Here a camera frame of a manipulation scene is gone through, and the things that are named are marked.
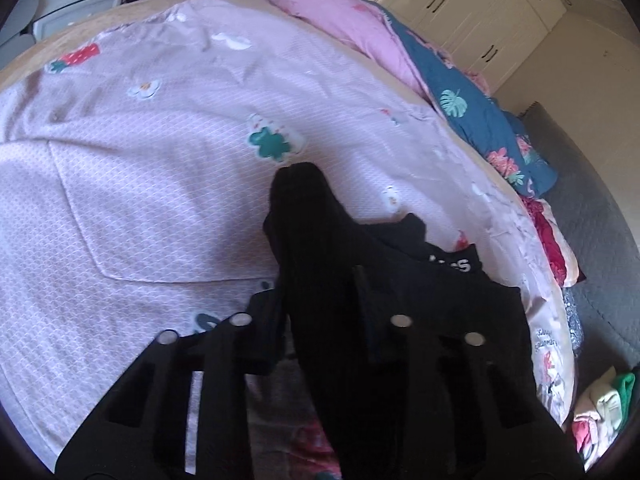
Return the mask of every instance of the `blue patterned fabric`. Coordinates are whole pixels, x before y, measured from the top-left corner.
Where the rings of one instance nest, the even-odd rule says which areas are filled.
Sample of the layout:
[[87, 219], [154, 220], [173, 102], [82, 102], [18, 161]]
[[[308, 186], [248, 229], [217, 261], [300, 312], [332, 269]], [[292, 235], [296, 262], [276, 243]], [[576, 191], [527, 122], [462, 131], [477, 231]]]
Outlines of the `blue patterned fabric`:
[[523, 196], [539, 197], [557, 179], [556, 172], [532, 149], [526, 133], [518, 138], [510, 119], [460, 70], [443, 62], [426, 42], [377, 3], [420, 72], [452, 129]]

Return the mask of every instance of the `strawberry print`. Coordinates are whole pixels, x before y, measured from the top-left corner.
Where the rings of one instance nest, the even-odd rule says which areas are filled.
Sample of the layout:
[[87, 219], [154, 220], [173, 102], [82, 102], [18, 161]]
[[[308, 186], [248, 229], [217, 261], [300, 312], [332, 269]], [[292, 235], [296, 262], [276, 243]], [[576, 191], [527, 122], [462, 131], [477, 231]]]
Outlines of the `strawberry print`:
[[65, 68], [68, 68], [73, 65], [79, 65], [84, 63], [87, 59], [93, 56], [97, 56], [100, 54], [100, 48], [97, 43], [92, 43], [74, 52], [70, 52], [69, 54], [65, 54], [55, 61], [49, 63], [49, 71], [53, 73], [60, 73]]

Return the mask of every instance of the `bed sheet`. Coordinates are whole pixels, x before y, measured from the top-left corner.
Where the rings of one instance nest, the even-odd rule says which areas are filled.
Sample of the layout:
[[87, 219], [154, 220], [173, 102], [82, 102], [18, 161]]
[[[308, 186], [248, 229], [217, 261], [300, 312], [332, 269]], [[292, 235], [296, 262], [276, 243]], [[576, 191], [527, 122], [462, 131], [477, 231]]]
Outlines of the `bed sheet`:
[[[232, 1], [91, 41], [105, 23], [86, 22], [8, 67], [9, 82], [36, 71], [0, 96], [0, 399], [28, 444], [52, 467], [159, 330], [190, 333], [269, 283], [268, 185], [297, 160], [324, 170], [354, 218], [414, 212], [445, 250], [462, 230], [494, 280], [520, 286], [540, 397], [562, 420], [564, 306], [517, 195], [382, 69], [265, 2]], [[139, 19], [142, 5], [103, 18]]]

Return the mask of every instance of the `cabinet handle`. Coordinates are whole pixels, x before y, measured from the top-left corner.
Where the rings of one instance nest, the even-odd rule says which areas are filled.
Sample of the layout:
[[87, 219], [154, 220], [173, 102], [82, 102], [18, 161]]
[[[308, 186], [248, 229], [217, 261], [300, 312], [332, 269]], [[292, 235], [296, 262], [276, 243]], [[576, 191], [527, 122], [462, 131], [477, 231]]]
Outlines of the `cabinet handle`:
[[494, 53], [491, 54], [491, 57], [489, 59], [485, 59], [484, 62], [485, 63], [489, 63], [495, 57], [496, 54], [498, 54], [498, 49], [497, 48], [495, 49]]
[[442, 1], [438, 4], [438, 6], [437, 6], [435, 9], [433, 9], [431, 12], [433, 12], [434, 14], [435, 14], [436, 12], [438, 12], [438, 9], [442, 6], [442, 4], [443, 4], [444, 2], [445, 2], [445, 0], [442, 0]]
[[482, 56], [482, 59], [484, 59], [485, 57], [487, 57], [487, 56], [489, 55], [489, 53], [494, 49], [494, 46], [495, 46], [495, 45], [492, 45], [492, 46], [490, 46], [490, 47], [489, 47], [489, 50], [487, 50], [487, 51], [484, 53], [484, 56]]
[[427, 5], [427, 9], [431, 9], [431, 6], [436, 2], [436, 0], [431, 0], [431, 3]]

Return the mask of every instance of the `red cloth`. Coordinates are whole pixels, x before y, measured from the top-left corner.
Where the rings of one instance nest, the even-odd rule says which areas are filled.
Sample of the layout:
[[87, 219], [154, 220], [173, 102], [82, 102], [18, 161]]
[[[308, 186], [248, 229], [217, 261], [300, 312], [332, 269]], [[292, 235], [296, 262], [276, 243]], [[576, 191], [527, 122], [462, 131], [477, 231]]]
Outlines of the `red cloth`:
[[542, 204], [533, 198], [527, 198], [525, 196], [521, 196], [520, 199], [527, 208], [527, 212], [536, 226], [538, 237], [545, 249], [545, 254], [549, 260], [549, 265], [551, 266], [551, 270], [556, 278], [556, 282], [558, 282], [558, 285], [564, 286], [564, 281], [566, 280], [566, 264], [564, 262], [564, 256], [562, 256], [560, 246], [554, 238], [554, 232], [551, 225], [542, 214]]
[[583, 447], [591, 443], [591, 433], [589, 432], [589, 423], [586, 420], [578, 420], [572, 422], [571, 431], [574, 434], [575, 450], [580, 453]]

